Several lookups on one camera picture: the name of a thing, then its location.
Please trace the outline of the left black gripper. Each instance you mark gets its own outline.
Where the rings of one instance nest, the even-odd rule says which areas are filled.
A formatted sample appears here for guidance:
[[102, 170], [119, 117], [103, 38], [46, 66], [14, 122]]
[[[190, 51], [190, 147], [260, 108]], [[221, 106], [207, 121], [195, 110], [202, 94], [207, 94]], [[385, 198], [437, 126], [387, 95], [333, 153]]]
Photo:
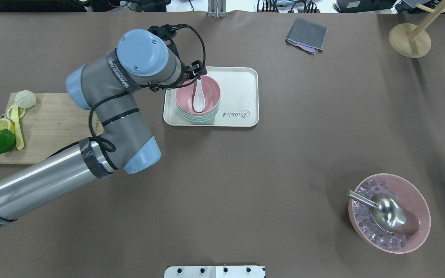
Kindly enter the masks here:
[[191, 65], [186, 65], [181, 61], [182, 72], [181, 82], [190, 81], [193, 79], [200, 79], [201, 76], [207, 74], [207, 69], [204, 61], [196, 60]]

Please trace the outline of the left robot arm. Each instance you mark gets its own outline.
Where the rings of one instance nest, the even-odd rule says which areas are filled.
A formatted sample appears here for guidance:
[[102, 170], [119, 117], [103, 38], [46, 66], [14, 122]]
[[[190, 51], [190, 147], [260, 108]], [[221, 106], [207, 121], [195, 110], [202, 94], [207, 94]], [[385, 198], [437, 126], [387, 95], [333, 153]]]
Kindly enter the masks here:
[[134, 93], [188, 86], [206, 74], [205, 60], [180, 60], [173, 37], [187, 24], [151, 26], [122, 35], [103, 58], [69, 74], [66, 91], [89, 111], [90, 136], [0, 180], [0, 228], [118, 169], [134, 174], [161, 158]]

